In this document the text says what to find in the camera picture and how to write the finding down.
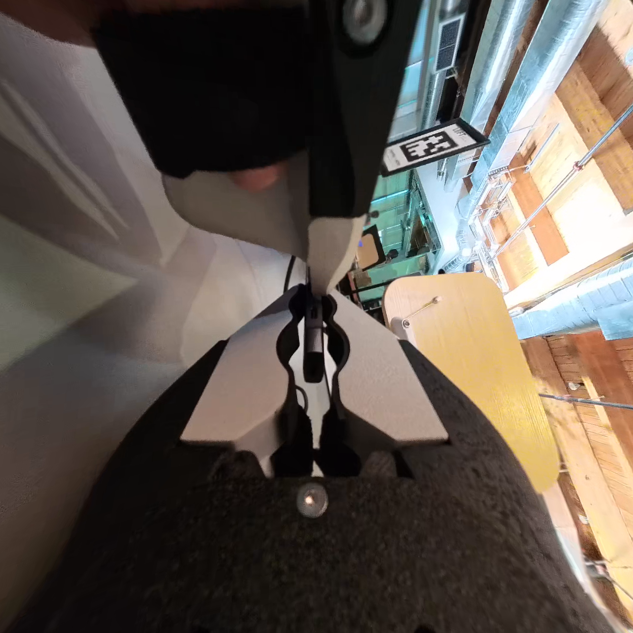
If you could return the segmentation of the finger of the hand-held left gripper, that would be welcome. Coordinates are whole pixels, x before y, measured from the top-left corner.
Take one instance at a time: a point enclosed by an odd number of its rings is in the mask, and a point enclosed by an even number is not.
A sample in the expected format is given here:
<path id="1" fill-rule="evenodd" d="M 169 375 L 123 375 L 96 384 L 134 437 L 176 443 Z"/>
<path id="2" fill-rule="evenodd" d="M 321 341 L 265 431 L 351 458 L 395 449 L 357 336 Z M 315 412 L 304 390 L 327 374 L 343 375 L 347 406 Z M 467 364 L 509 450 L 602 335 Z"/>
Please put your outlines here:
<path id="1" fill-rule="evenodd" d="M 307 265 L 312 293 L 330 293 L 352 266 L 365 216 L 313 218 L 308 226 Z"/>

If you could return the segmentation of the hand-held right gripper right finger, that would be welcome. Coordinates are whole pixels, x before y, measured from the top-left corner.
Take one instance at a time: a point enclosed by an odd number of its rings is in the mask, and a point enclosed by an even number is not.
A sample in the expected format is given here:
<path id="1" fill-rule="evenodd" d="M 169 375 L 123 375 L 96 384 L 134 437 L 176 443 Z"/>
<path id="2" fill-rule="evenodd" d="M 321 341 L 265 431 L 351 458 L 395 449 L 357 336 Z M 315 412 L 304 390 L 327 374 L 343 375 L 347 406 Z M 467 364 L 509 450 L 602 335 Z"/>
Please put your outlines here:
<path id="1" fill-rule="evenodd" d="M 336 290 L 323 320 L 333 366 L 316 463 L 326 477 L 356 477 L 376 453 L 448 441 L 401 340 Z"/>

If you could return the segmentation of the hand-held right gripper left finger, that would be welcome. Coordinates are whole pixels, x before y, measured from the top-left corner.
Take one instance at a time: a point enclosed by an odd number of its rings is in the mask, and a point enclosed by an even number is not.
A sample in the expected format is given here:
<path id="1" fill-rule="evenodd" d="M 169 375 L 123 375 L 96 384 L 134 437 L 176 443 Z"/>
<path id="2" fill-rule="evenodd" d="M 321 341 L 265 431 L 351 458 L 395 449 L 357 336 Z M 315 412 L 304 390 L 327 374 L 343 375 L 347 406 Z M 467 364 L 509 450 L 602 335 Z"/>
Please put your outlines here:
<path id="1" fill-rule="evenodd" d="M 181 442 L 247 451 L 277 477 L 312 474 L 312 424 L 289 365 L 308 295 L 297 284 L 228 339 Z"/>

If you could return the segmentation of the grey desk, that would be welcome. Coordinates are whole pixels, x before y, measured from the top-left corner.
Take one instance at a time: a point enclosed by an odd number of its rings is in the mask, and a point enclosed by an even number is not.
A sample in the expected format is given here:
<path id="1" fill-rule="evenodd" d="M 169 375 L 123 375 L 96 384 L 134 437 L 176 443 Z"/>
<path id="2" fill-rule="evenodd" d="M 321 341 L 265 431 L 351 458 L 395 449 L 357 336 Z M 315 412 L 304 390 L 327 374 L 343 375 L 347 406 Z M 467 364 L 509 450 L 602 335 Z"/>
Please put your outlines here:
<path id="1" fill-rule="evenodd" d="M 289 257 L 172 210 L 106 68 L 1 15 L 1 576 L 31 584 L 130 426 Z"/>

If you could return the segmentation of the person's left hand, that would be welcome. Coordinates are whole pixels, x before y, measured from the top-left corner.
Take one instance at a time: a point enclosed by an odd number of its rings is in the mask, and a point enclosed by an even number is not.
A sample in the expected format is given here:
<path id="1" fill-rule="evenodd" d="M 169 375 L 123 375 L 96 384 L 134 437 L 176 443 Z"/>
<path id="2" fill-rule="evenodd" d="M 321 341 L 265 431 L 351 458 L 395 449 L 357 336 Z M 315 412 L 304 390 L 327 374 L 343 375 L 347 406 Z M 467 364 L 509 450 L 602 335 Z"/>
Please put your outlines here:
<path id="1" fill-rule="evenodd" d="M 286 162 L 261 168 L 252 168 L 229 173 L 233 183 L 244 191 L 257 193 L 277 183 L 286 172 Z"/>

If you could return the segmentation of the black framed sign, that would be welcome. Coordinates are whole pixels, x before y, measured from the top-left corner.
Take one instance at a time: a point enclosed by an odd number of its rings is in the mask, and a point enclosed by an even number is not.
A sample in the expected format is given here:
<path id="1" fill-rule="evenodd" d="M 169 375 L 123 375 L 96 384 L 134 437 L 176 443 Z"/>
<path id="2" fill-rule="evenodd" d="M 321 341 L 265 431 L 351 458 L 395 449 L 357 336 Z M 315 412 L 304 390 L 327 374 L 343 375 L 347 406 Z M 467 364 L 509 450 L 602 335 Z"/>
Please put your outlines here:
<path id="1" fill-rule="evenodd" d="M 390 142 L 385 148 L 379 175 L 389 177 L 489 143 L 489 138 L 470 123 L 456 118 Z"/>

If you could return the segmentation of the silver ventilation duct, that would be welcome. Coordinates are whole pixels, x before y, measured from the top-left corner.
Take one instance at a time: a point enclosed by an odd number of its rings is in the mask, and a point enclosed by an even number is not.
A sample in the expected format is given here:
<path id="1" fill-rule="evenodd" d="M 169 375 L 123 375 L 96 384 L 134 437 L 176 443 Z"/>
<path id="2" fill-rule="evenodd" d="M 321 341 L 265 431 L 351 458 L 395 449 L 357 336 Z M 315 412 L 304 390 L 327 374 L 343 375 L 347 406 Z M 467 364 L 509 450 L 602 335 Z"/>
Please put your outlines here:
<path id="1" fill-rule="evenodd" d="M 490 174 L 510 165 L 587 41 L 607 1 L 548 1 L 477 166 L 456 207 L 471 221 Z"/>

